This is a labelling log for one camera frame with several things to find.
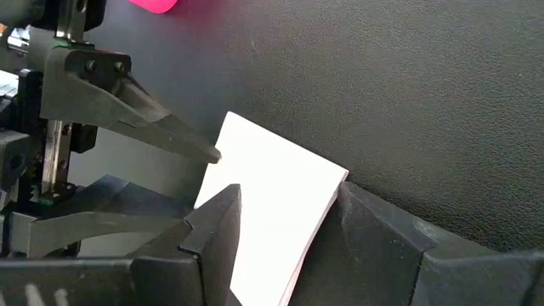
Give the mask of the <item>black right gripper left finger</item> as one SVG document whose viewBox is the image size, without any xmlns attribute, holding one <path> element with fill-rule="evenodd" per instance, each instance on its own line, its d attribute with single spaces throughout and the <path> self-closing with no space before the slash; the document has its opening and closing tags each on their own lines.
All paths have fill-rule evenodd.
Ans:
<svg viewBox="0 0 544 306">
<path fill-rule="evenodd" d="M 230 184 L 123 258 L 8 259 L 3 305 L 226 305 L 241 227 Z"/>
</svg>

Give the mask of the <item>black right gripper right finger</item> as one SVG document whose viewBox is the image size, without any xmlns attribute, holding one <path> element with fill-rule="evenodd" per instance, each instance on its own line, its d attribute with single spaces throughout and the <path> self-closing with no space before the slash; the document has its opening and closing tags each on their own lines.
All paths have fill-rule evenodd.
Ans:
<svg viewBox="0 0 544 306">
<path fill-rule="evenodd" d="M 542 305 L 543 253 L 496 252 L 344 182 L 292 305 Z"/>
</svg>

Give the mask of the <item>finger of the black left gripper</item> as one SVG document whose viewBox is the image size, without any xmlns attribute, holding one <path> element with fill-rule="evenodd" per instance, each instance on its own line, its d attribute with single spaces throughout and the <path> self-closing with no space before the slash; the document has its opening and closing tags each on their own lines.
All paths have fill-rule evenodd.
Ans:
<svg viewBox="0 0 544 306">
<path fill-rule="evenodd" d="M 118 233 L 161 233 L 190 204 L 106 175 L 50 207 L 29 203 L 7 216 L 7 249 L 42 258 L 76 242 Z"/>
<path fill-rule="evenodd" d="M 57 47 L 45 60 L 41 117 L 93 125 L 205 163 L 221 153 L 131 74 L 126 54 Z"/>
</svg>

